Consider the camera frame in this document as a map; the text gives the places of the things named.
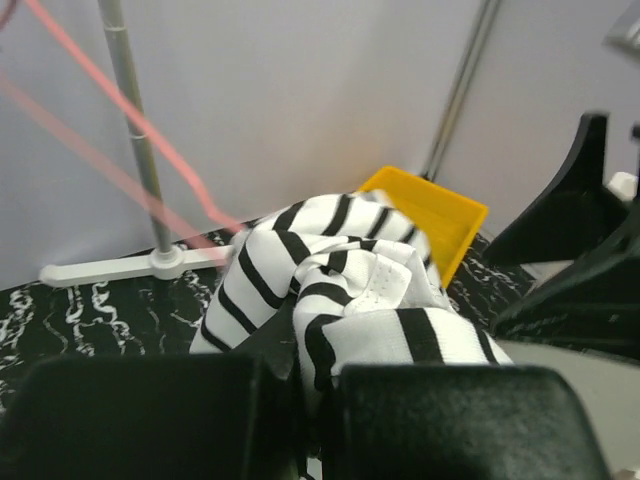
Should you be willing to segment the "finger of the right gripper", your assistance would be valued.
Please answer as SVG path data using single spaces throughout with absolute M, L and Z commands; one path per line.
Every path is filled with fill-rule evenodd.
M 608 115 L 585 113 L 560 169 L 483 253 L 492 265 L 574 260 L 593 250 L 630 213 L 604 184 Z
M 504 339 L 637 350 L 639 202 L 597 248 L 508 307 L 490 329 Z

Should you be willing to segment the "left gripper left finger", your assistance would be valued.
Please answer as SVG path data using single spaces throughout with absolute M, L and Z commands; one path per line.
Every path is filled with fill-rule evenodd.
M 1 421 L 5 479 L 294 479 L 289 389 L 243 355 L 60 357 Z

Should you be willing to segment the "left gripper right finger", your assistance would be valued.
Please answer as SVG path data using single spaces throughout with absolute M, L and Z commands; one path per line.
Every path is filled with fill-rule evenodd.
M 326 479 L 608 479 L 577 394 L 535 366 L 348 366 L 325 401 Z

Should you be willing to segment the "striped black white tank top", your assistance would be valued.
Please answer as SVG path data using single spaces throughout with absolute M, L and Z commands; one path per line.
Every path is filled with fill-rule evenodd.
M 460 316 L 426 234 L 380 192 L 297 202 L 237 233 L 193 353 L 226 353 L 286 301 L 309 411 L 348 364 L 508 364 Z

